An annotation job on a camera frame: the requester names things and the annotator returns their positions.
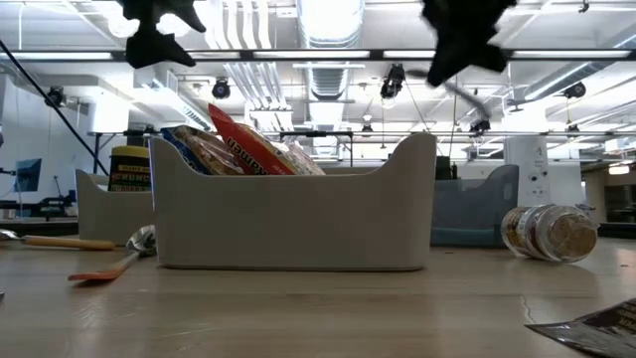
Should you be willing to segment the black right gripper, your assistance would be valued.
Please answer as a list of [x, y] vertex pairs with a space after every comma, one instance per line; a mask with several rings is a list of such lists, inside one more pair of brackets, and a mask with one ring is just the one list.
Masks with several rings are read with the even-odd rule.
[[[465, 69], [468, 49], [454, 42], [487, 43], [499, 33], [498, 22], [504, 12], [517, 6], [517, 0], [421, 0], [421, 17], [435, 31], [437, 46], [428, 70], [427, 82], [439, 87]], [[471, 64], [502, 73], [509, 54], [500, 47], [485, 44], [476, 49]]]

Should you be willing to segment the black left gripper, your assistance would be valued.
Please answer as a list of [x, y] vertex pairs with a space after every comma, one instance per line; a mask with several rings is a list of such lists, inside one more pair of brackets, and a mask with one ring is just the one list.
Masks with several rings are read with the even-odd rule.
[[[166, 14], [180, 18], [199, 33], [207, 31], [192, 0], [121, 0], [122, 14], [127, 20], [139, 20], [143, 25], [157, 24]], [[156, 29], [139, 29], [126, 41], [126, 62], [134, 69], [173, 62], [193, 67], [196, 61], [176, 42], [173, 34], [161, 34]]]

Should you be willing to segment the blue yellow noodle packet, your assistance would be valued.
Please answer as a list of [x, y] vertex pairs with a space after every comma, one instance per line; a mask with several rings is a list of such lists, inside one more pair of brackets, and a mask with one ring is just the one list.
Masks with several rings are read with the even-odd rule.
[[165, 127], [160, 132], [195, 171], [204, 175], [243, 174], [228, 147], [212, 132], [188, 125]]

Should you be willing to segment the red orange ramen packet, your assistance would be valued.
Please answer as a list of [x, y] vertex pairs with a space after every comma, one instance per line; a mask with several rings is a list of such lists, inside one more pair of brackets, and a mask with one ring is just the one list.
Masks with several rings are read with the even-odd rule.
[[325, 175], [325, 172], [294, 142], [266, 139], [253, 127], [235, 122], [213, 104], [209, 116], [244, 173], [248, 175]]

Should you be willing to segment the yellow lid crunch jar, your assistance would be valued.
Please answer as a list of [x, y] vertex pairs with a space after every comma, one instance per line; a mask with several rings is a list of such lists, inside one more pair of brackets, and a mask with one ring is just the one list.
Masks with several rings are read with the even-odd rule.
[[115, 146], [111, 149], [108, 191], [151, 190], [150, 156], [147, 147]]

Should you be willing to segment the wooden handled spoon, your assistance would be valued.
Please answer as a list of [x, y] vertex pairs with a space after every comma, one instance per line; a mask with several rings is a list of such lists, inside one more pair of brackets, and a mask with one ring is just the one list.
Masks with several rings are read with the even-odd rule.
[[83, 241], [42, 236], [19, 237], [15, 232], [0, 229], [0, 241], [17, 241], [23, 245], [34, 247], [68, 248], [85, 251], [113, 251], [115, 244], [108, 241]]

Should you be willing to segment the white building column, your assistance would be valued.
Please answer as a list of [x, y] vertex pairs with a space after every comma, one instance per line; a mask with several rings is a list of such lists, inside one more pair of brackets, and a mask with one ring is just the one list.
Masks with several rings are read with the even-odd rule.
[[506, 164], [519, 167], [519, 206], [546, 205], [552, 201], [545, 137], [507, 137], [504, 142], [504, 160]]

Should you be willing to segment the dark grey plastic bin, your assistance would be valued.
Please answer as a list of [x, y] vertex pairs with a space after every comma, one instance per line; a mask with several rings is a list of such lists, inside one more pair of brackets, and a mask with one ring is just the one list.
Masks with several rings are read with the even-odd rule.
[[434, 247], [504, 249], [501, 225], [518, 206], [519, 167], [503, 165], [484, 180], [435, 183], [430, 243]]

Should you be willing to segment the blue monitor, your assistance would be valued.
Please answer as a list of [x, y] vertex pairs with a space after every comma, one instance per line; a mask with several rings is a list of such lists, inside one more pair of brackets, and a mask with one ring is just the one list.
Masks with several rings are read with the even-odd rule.
[[37, 192], [42, 169], [42, 159], [25, 159], [16, 162], [14, 191]]

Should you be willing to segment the brown snack packet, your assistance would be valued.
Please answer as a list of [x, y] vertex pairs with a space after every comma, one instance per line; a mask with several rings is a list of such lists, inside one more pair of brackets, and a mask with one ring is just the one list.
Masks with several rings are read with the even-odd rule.
[[636, 298], [572, 321], [528, 324], [527, 328], [600, 358], [636, 358]]

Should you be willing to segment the silver ceiling duct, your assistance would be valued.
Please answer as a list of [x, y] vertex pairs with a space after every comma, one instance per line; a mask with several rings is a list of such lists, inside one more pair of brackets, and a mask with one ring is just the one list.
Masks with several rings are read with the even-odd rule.
[[[360, 45], [365, 0], [295, 0], [303, 48], [354, 49]], [[348, 69], [313, 68], [306, 71], [311, 94], [338, 100], [345, 92]]]

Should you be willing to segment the orange handled spoon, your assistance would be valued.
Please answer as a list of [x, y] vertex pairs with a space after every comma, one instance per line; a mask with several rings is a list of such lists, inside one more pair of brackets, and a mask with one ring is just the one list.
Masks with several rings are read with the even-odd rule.
[[109, 268], [71, 274], [68, 276], [68, 281], [115, 280], [140, 259], [155, 256], [157, 254], [155, 226], [149, 225], [139, 229], [129, 238], [125, 247], [129, 251], [129, 255]]

